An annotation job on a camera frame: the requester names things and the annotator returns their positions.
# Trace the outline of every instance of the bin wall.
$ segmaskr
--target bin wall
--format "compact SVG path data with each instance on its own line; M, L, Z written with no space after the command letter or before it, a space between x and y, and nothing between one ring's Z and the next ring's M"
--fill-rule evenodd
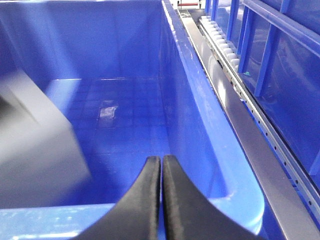
M3 26L0 24L0 77L17 70L14 58L10 51L7 35Z
M159 7L148 0L9 2L0 5L0 21L15 62L44 89L54 79L157 76Z
M178 39L179 44L185 44L184 41L188 39L184 36L184 29L182 26L175 27L176 35L184 37ZM227 194L225 180L195 103L181 60L181 51L176 46L166 17L163 16L159 84L171 153L177 156L184 171L207 198L224 197ZM198 74L197 69L190 71Z

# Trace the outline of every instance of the bin floor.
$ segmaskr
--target bin floor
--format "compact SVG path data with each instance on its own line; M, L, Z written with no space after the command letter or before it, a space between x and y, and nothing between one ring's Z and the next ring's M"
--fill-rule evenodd
M147 156L170 153L157 77L55 80L46 94L72 123L96 182L64 204L115 203Z

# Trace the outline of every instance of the gray object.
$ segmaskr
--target gray object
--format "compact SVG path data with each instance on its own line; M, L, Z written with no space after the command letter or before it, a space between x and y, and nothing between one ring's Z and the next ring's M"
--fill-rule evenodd
M0 208L52 206L91 179L69 121L22 71L0 86Z

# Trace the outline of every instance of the blue rack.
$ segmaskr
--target blue rack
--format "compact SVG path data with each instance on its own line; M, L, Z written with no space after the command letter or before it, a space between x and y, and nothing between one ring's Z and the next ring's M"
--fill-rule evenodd
M305 185L319 206L318 1L207 0L206 4L206 15L217 23L220 34L239 58L237 73L241 81L284 142L295 171L306 176ZM302 190L295 176L291 178ZM306 195L303 199L307 207L314 207ZM318 208L312 211L319 215Z

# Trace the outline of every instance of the blue crate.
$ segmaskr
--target blue crate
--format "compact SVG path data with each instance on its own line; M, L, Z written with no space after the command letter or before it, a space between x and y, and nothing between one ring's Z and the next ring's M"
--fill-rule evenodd
M240 58L241 79L319 189L319 3L207 3L216 6L207 14Z
M2 235L69 239L120 199L147 156L165 154L259 233L264 196L169 1L8 1L0 21L1 60L69 119L95 180L44 208L0 210ZM91 217L75 220L82 213Z

